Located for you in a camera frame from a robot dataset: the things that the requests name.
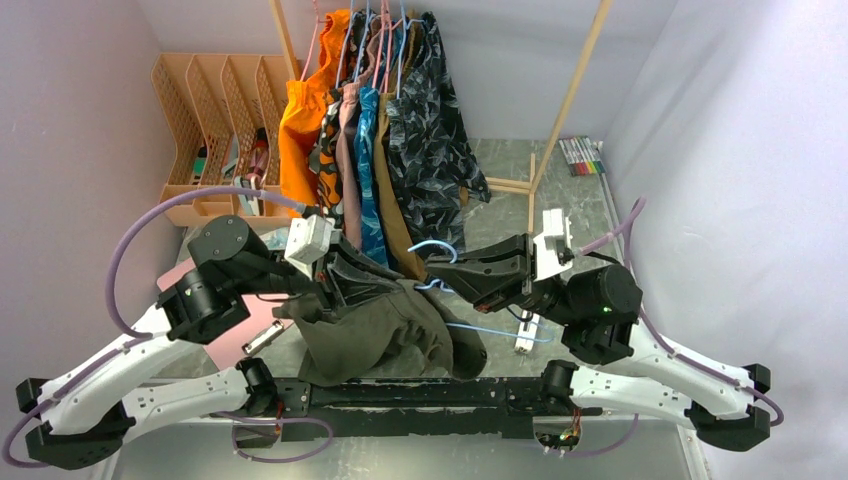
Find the olive green shorts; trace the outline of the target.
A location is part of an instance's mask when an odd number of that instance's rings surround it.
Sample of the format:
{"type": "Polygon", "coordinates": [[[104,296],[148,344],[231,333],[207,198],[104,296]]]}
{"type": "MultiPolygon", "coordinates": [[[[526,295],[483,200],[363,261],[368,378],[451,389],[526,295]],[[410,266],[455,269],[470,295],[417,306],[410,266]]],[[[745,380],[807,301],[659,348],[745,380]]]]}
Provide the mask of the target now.
{"type": "Polygon", "coordinates": [[[414,346],[428,364],[459,380],[478,377],[488,352],[478,332],[429,291],[410,280],[343,313],[325,312],[313,294],[272,309],[291,319],[307,347],[298,378],[323,387],[361,377],[380,363],[414,346]]]}

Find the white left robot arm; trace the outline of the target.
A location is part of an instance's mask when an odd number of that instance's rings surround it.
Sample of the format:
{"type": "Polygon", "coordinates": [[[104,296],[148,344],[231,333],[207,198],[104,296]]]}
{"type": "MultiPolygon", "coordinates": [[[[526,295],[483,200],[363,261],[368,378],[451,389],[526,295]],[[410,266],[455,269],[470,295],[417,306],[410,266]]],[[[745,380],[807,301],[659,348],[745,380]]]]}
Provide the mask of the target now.
{"type": "Polygon", "coordinates": [[[192,269],[116,340],[63,376],[17,386],[25,467],[86,468],[150,431],[197,416],[276,414],[277,386],[258,358],[164,387],[146,382],[247,320],[249,295],[306,294],[337,313],[402,288],[398,274],[357,252],[319,216],[294,222],[281,250],[268,248],[242,217],[220,216],[189,251],[192,269]]]}

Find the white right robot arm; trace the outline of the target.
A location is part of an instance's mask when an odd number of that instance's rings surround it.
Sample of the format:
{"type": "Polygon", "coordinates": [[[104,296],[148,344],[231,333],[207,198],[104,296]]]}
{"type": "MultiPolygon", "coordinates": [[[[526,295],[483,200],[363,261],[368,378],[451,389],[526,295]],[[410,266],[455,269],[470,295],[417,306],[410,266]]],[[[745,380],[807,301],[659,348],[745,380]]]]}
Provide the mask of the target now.
{"type": "Polygon", "coordinates": [[[561,327],[567,355],[547,363],[538,387],[554,415],[656,417],[732,452],[759,445],[784,422],[768,395],[767,367],[727,365],[667,339],[644,313],[642,289],[624,265],[569,274],[581,256],[567,234],[522,234],[434,256],[425,267],[478,312],[516,307],[561,327]]]}

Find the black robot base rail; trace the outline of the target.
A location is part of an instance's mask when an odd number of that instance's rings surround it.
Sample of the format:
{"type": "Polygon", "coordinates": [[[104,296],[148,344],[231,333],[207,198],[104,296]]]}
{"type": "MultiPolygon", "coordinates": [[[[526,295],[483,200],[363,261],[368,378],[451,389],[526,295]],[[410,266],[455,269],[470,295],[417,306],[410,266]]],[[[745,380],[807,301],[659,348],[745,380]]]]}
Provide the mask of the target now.
{"type": "Polygon", "coordinates": [[[321,420],[337,438],[496,434],[533,439],[536,420],[570,418],[577,407],[540,377],[378,378],[321,387],[276,378],[285,418],[321,420]]]}

